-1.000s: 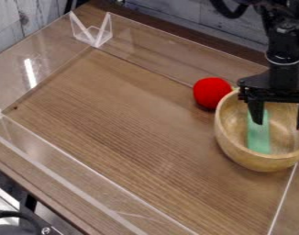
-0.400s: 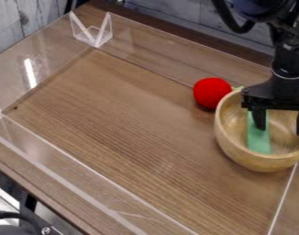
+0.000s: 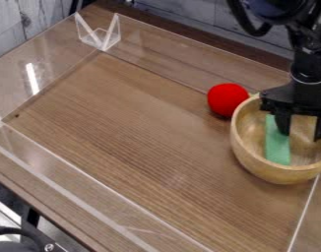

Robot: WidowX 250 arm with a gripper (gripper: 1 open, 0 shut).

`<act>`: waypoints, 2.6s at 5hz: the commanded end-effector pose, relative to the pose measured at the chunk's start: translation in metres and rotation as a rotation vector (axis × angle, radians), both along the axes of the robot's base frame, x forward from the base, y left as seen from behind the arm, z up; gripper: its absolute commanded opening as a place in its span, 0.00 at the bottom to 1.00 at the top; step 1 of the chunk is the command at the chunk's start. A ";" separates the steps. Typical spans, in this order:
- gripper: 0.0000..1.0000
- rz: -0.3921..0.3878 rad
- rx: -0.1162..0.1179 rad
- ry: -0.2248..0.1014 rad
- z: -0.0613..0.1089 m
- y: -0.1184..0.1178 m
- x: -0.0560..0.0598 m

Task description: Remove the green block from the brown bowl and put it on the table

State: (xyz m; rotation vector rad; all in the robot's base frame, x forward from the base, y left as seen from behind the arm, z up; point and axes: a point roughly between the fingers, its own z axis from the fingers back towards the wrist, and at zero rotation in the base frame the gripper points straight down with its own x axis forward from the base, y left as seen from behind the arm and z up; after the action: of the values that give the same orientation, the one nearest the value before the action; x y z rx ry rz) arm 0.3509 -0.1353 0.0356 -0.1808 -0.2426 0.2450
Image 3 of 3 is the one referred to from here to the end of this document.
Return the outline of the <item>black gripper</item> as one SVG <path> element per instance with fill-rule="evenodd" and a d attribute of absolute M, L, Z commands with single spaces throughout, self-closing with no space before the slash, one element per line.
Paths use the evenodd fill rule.
<path fill-rule="evenodd" d="M 264 90 L 260 93 L 261 109 L 276 115 L 280 132 L 290 135 L 292 114 L 318 116 L 315 140 L 321 140 L 321 84 L 299 82 Z"/>

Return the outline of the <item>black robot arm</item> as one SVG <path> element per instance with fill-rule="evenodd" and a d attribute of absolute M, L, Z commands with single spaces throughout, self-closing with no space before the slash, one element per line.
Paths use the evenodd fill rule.
<path fill-rule="evenodd" d="M 232 14 L 252 36 L 275 26 L 288 32 L 294 49 L 288 84 L 260 92 L 261 108 L 276 117 L 284 135 L 295 115 L 316 118 L 315 137 L 321 140 L 321 0 L 227 0 Z"/>

